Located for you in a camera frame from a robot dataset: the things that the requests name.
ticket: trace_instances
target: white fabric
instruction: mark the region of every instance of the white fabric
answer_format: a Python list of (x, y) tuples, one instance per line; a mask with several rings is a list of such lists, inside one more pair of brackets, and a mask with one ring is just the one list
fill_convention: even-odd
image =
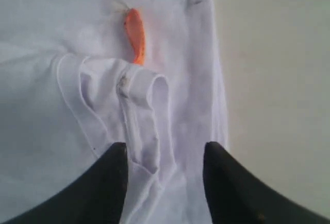
[(226, 141), (212, 2), (125, 1), (143, 15), (145, 68), (124, 61), (112, 0), (0, 0), (0, 222), (126, 142), (122, 223), (211, 223), (204, 144)]

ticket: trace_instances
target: white cloth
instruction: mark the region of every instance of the white cloth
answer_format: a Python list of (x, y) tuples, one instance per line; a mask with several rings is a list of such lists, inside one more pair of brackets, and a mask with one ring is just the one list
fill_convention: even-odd
[(111, 0), (0, 0), (0, 221), (126, 142), (122, 223), (211, 223), (204, 144), (226, 145), (212, 1), (125, 1), (143, 16), (145, 68), (124, 61)]

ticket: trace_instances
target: black object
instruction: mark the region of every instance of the black object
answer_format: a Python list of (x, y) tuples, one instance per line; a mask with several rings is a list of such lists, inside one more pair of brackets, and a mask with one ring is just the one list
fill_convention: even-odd
[(115, 143), (63, 191), (5, 224), (118, 224), (127, 180), (126, 145)]
[(329, 224), (262, 183), (219, 143), (205, 146), (203, 179), (214, 224)]

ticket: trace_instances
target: white garment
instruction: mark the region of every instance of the white garment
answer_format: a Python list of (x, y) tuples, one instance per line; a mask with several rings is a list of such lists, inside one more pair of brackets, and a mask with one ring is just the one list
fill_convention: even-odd
[(123, 223), (211, 223), (204, 144), (226, 141), (212, 2), (125, 1), (148, 70), (110, 59), (134, 57), (111, 0), (0, 0), (0, 222), (126, 142)]

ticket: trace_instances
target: wrinkled fabric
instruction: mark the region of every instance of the wrinkled fabric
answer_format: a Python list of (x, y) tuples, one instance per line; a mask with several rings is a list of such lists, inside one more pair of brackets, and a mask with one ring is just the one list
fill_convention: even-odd
[(144, 67), (113, 0), (0, 0), (0, 221), (126, 142), (122, 223), (211, 223), (204, 145), (226, 146), (212, 0), (124, 1), (142, 14)]

